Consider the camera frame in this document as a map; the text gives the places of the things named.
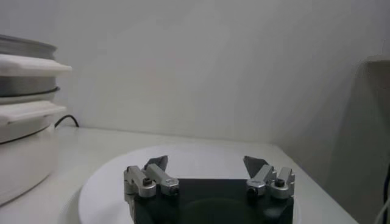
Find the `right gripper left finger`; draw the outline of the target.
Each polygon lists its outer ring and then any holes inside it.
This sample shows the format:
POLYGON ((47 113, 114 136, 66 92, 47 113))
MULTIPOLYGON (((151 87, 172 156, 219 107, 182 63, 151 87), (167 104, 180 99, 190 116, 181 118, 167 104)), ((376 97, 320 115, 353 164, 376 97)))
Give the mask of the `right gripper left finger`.
POLYGON ((128 166, 124 171, 125 195, 152 198, 156 196, 158 187, 163 195, 179 195, 180 182, 165 172, 167 164, 168 156, 163 155, 151 158, 142 169, 128 166))

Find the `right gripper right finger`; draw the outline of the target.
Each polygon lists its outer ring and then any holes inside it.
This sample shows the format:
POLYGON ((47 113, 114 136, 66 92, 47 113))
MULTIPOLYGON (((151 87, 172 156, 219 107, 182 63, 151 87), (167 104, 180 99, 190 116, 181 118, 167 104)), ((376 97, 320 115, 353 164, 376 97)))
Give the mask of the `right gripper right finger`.
POLYGON ((257 199, 266 193, 278 200, 294 196, 295 174, 292 169, 282 167, 277 174, 274 166, 264 159, 245 156, 243 162, 250 176, 246 181, 248 198, 257 199))

